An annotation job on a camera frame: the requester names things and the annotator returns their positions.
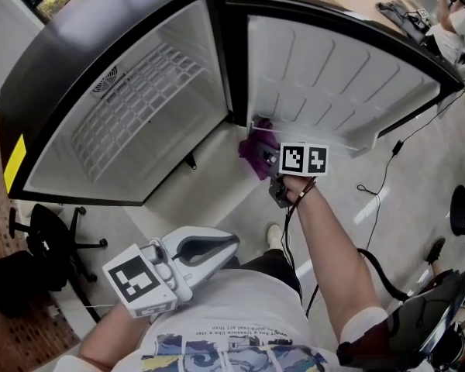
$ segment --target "printed graphic on shirt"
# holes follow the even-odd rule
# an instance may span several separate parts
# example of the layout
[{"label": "printed graphic on shirt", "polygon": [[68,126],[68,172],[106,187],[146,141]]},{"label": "printed graphic on shirt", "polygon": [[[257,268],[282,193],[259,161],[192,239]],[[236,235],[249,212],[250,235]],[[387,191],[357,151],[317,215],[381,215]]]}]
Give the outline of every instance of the printed graphic on shirt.
[{"label": "printed graphic on shirt", "polygon": [[222,372],[220,353],[187,354],[183,357],[184,372]]},{"label": "printed graphic on shirt", "polygon": [[277,372],[267,351],[259,347],[250,347],[227,353],[234,372]]},{"label": "printed graphic on shirt", "polygon": [[179,356],[143,356],[142,372],[179,372]]},{"label": "printed graphic on shirt", "polygon": [[182,354],[183,337],[181,335],[159,335],[157,337],[157,354],[171,356]]},{"label": "printed graphic on shirt", "polygon": [[329,372],[318,352],[261,325],[210,325],[161,334],[156,342],[157,354],[142,358],[142,372]]},{"label": "printed graphic on shirt", "polygon": [[256,336],[230,336],[227,340],[229,350],[247,349],[251,346],[259,346],[260,339]]},{"label": "printed graphic on shirt", "polygon": [[206,340],[195,340],[193,342],[186,342],[184,352],[186,354],[207,354],[217,352],[217,345],[214,342]]},{"label": "printed graphic on shirt", "polygon": [[324,357],[319,353],[313,354],[306,346],[274,346],[272,352],[284,372],[326,370],[327,362]]}]

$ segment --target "office chair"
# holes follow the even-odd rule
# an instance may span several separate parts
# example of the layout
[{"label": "office chair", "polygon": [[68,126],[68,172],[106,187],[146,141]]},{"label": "office chair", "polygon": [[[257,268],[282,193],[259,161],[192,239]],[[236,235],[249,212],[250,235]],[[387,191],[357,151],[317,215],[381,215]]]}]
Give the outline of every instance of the office chair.
[{"label": "office chair", "polygon": [[[14,208],[10,208],[9,234],[14,238],[16,230],[28,233],[26,241],[29,251],[34,257],[40,258],[44,264],[49,265],[52,269],[64,269],[65,264],[73,263],[78,274],[82,274],[87,282],[95,282],[98,279],[97,276],[88,272],[79,257],[78,250],[106,248],[108,243],[106,239],[101,239],[98,244],[76,243],[76,228],[80,214],[86,214],[84,207],[77,207],[74,210],[71,228],[68,229],[55,213],[41,204],[36,204],[31,213],[30,226],[26,226],[16,222],[16,211]],[[57,283],[51,283],[51,285],[58,287]]]},{"label": "office chair", "polygon": [[67,283],[67,276],[61,268],[48,269],[27,251],[0,258],[0,311],[11,319],[19,317],[37,294],[59,291]]}]

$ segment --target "black cable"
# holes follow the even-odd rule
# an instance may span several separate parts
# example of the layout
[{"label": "black cable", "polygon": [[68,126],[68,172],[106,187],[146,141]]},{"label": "black cable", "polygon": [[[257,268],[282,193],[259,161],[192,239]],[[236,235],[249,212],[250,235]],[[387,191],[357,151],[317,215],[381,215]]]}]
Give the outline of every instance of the black cable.
[{"label": "black cable", "polygon": [[[308,181],[308,183],[305,185],[305,187],[301,191],[300,195],[298,196],[294,204],[290,208],[286,209],[286,218],[284,220],[284,231],[281,237],[281,244],[283,246],[284,252],[286,253],[286,259],[288,260],[288,263],[291,265],[291,268],[293,269],[293,271],[295,271],[295,259],[293,257],[293,253],[291,252],[291,249],[289,248],[289,240],[288,240],[289,222],[291,221],[291,217],[295,213],[294,210],[296,209],[296,207],[298,207],[298,204],[300,203],[301,199],[309,191],[311,191],[313,187],[315,186],[316,180],[317,180],[317,177],[312,177],[310,181]],[[301,285],[299,282],[298,282],[298,289],[300,291],[300,299],[302,300],[303,294],[301,292]]]},{"label": "black cable", "polygon": [[376,198],[376,203],[377,203],[377,213],[375,214],[375,222],[374,222],[374,227],[372,228],[372,231],[370,232],[370,237],[369,237],[369,240],[367,241],[367,246],[365,247],[365,250],[368,250],[369,249],[369,246],[370,246],[370,241],[372,240],[372,235],[374,234],[374,230],[375,230],[375,226],[377,226],[377,219],[379,218],[379,211],[381,209],[381,198],[379,197],[379,194],[381,193],[383,187],[384,187],[384,183],[386,183],[386,177],[388,175],[388,168],[389,168],[389,164],[391,163],[391,161],[393,160],[394,156],[396,156],[396,154],[393,153],[393,155],[391,156],[391,158],[389,159],[389,161],[387,162],[386,164],[386,168],[384,169],[384,179],[382,180],[382,184],[381,184],[381,187],[379,188],[379,190],[377,192],[375,191],[371,191],[369,189],[367,189],[365,186],[363,186],[362,184],[358,184],[356,186],[356,188],[359,190],[359,191],[365,191],[366,193],[369,193],[371,195],[374,195],[375,198]]},{"label": "black cable", "polygon": [[375,222],[374,222],[374,227],[372,228],[372,231],[370,232],[370,237],[369,237],[369,240],[367,242],[367,246],[365,247],[365,250],[368,250],[369,249],[369,246],[370,246],[370,241],[372,240],[372,235],[374,234],[374,230],[376,228],[376,225],[377,225],[377,219],[379,218],[379,211],[381,209],[381,198],[379,197],[379,194],[381,193],[381,190],[383,189],[384,187],[384,183],[386,182],[386,177],[388,175],[388,168],[389,168],[389,164],[391,163],[391,161],[393,160],[393,158],[399,153],[400,149],[403,147],[403,145],[405,144],[405,142],[407,140],[409,140],[412,136],[414,136],[418,131],[420,131],[421,129],[424,129],[426,126],[428,126],[437,116],[439,116],[441,113],[443,113],[447,108],[449,108],[457,99],[461,98],[462,95],[465,94],[465,90],[463,90],[463,92],[458,95],[456,98],[454,98],[448,105],[446,105],[444,108],[442,108],[436,115],[434,115],[434,117],[432,117],[426,124],[424,124],[423,126],[421,126],[419,129],[417,129],[416,131],[414,131],[413,133],[411,133],[410,135],[408,135],[405,140],[403,141],[398,141],[398,143],[396,143],[396,146],[394,147],[393,149],[393,154],[391,156],[391,158],[389,159],[389,161],[387,162],[386,164],[386,167],[384,169],[384,179],[382,181],[382,184],[381,184],[381,187],[379,188],[379,190],[376,192],[376,191],[371,191],[369,189],[367,189],[363,184],[358,184],[356,186],[356,188],[359,190],[359,191],[365,191],[366,193],[369,193],[371,195],[374,195],[376,198],[377,198],[377,202],[378,202],[378,205],[377,205],[377,213],[375,215]]},{"label": "black cable", "polygon": [[441,113],[443,113],[447,108],[449,108],[454,102],[456,102],[457,99],[459,99],[460,97],[463,96],[463,94],[465,94],[465,89],[463,90],[463,92],[458,95],[456,98],[454,98],[448,105],[446,105],[444,108],[442,108],[436,115],[434,115],[434,117],[432,117],[426,124],[424,124],[423,126],[421,126],[419,129],[416,129],[412,134],[408,135],[405,140],[403,140],[402,143],[405,143],[407,140],[409,140],[412,136],[414,136],[418,131],[420,131],[421,129],[424,129],[426,126],[428,126],[438,115],[440,115]]},{"label": "black cable", "polygon": [[377,260],[377,258],[368,250],[363,250],[362,248],[357,248],[358,252],[360,252],[362,255],[364,255],[369,262],[372,263],[372,266],[374,266],[374,269],[376,270],[377,274],[379,274],[379,278],[382,281],[382,284],[384,285],[384,288],[386,288],[386,291],[391,295],[393,298],[398,299],[399,301],[407,301],[410,297],[397,289],[386,277],[386,274],[384,274],[384,271],[382,270],[382,266]]},{"label": "black cable", "polygon": [[306,317],[308,318],[308,314],[310,314],[310,308],[312,308],[312,303],[315,300],[315,296],[319,292],[319,284],[315,286],[315,290],[313,291],[312,297],[310,298],[310,302],[308,303],[307,311],[305,313]]},{"label": "black cable", "polygon": [[399,17],[401,17],[403,19],[410,20],[410,18],[413,18],[413,19],[418,20],[419,22],[423,23],[425,26],[429,26],[429,24],[422,19],[422,16],[419,14],[419,11],[406,11],[403,14],[401,14],[394,5],[384,5],[384,4],[382,4],[379,8],[381,10],[387,9],[388,11],[392,11],[397,16],[399,16]]}]

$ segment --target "refrigerator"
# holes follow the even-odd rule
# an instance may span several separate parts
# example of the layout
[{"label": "refrigerator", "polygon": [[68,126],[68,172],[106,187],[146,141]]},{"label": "refrigerator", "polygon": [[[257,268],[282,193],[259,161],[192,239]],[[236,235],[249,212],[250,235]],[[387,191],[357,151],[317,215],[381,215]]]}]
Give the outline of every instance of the refrigerator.
[{"label": "refrigerator", "polygon": [[5,186],[142,205],[224,121],[357,157],[462,87],[413,41],[317,0],[72,0],[2,86]]}]

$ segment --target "wire rack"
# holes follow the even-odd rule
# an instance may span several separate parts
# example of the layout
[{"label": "wire rack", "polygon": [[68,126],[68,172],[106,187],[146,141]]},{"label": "wire rack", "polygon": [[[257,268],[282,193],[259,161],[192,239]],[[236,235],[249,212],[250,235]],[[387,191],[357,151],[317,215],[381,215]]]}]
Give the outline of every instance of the wire rack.
[{"label": "wire rack", "polygon": [[72,135],[88,176],[97,181],[143,126],[203,70],[166,43],[144,57]]}]

